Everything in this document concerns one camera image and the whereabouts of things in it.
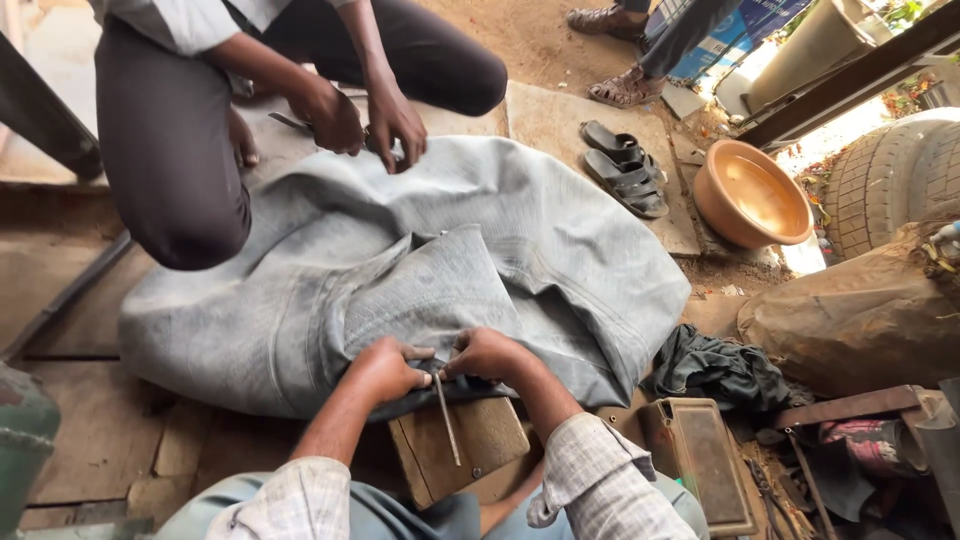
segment black sandal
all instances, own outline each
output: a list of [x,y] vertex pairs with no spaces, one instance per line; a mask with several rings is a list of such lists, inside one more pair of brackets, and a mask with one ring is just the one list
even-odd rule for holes
[[621,205],[638,217],[657,219],[670,211],[663,191],[640,161],[619,165],[599,150],[584,153],[584,168]]
[[665,184],[666,175],[660,171],[660,164],[640,146],[635,136],[630,134],[614,135],[612,131],[596,120],[581,124],[580,136],[589,146],[606,154],[615,164],[619,165],[627,161],[641,162],[648,177],[652,179],[663,178]]

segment blue sign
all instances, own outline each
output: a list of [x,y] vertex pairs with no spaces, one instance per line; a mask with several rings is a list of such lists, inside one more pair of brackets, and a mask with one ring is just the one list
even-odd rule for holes
[[[658,28],[664,21],[673,20],[687,3],[686,0],[663,0],[650,15],[648,27]],[[670,76],[696,80],[706,73],[722,75],[809,3],[810,0],[743,0],[735,12],[681,59]]]

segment orange plastic basin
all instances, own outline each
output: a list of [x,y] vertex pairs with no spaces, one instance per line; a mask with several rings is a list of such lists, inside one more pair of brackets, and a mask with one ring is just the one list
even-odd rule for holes
[[813,231],[806,194],[766,154],[737,140],[707,150],[693,202],[711,228],[749,249],[792,246]]

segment green cylinder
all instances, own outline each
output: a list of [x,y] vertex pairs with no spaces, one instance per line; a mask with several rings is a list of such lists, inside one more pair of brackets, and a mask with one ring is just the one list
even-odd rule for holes
[[60,409],[39,380],[0,363],[0,539],[16,534],[59,427]]

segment dark trousers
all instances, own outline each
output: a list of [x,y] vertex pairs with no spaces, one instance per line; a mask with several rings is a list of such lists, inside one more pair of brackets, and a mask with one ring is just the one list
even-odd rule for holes
[[[628,12],[648,12],[650,0],[615,0]],[[640,61],[643,73],[663,77],[729,17],[743,0],[688,0],[669,25],[647,36],[650,50]]]
[[[397,84],[411,99],[481,115],[502,101],[507,70],[493,53],[406,0],[372,0]],[[324,0],[294,0],[259,36],[333,81],[362,85],[347,28]],[[201,270],[236,255],[250,196],[228,135],[226,74],[175,55],[109,16],[97,47],[97,122],[114,204],[157,262]]]

